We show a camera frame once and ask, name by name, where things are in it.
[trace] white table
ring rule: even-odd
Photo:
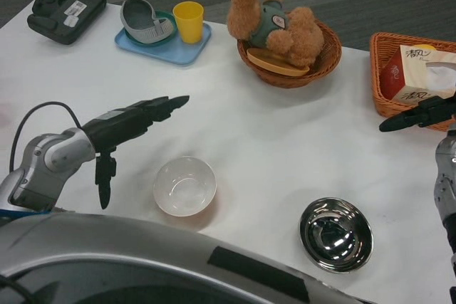
[[[434,151],[444,134],[378,131],[368,52],[344,48],[330,76],[283,90],[261,82],[216,23],[202,55],[186,68],[122,51],[114,44],[119,8],[109,5],[72,46],[30,30],[31,5],[0,30],[0,179],[16,127],[34,105],[63,101],[84,123],[138,100],[189,94],[169,120],[118,148],[105,211],[94,162],[69,179],[58,205],[198,231],[378,303],[450,302],[451,250],[433,201]],[[32,137],[68,127],[63,109],[40,110],[25,126],[18,156]],[[151,186],[160,166],[182,155],[212,165],[219,187],[205,212],[176,219],[157,208]],[[372,258],[355,273],[322,271],[303,251],[300,215],[324,196],[355,204],[372,226]]]

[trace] tissue box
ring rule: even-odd
[[[388,100],[417,105],[456,92],[456,53],[400,46],[380,73],[380,89]]]

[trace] blue tray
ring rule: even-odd
[[[179,64],[187,65],[193,63],[202,49],[206,45],[209,38],[211,38],[212,30],[209,25],[204,23],[202,40],[196,44],[186,44],[177,34],[169,42],[160,46],[141,46],[137,43],[133,43],[126,35],[125,29],[123,28],[115,37],[114,41],[119,48],[131,51],[133,53],[140,53],[159,60]]]

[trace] wicker basket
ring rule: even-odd
[[[393,54],[399,49],[400,45],[414,46],[415,44],[430,44],[437,50],[456,53],[456,43],[436,41],[429,38],[379,32],[374,34],[370,39],[370,68],[372,73],[373,99],[377,112],[384,117],[392,117],[404,110],[409,110],[414,107],[412,105],[397,103],[383,97],[380,91],[380,72],[386,67],[388,61],[393,57]],[[446,131],[448,126],[454,122],[454,120],[448,120],[441,122],[440,124],[429,126],[429,128]]]
[[[341,55],[342,46],[338,36],[329,27],[321,22],[317,22],[323,31],[325,43],[320,55],[317,57],[311,70],[303,76],[287,76],[260,68],[250,62],[247,57],[247,49],[250,48],[249,42],[237,41],[237,50],[242,60],[261,78],[264,82],[280,88],[297,88],[309,84],[314,80],[328,75],[338,65]]]

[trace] brown teddy bear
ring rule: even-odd
[[[324,44],[314,14],[307,7],[285,14],[282,1],[231,0],[228,31],[236,39],[284,56],[297,67],[312,65]]]

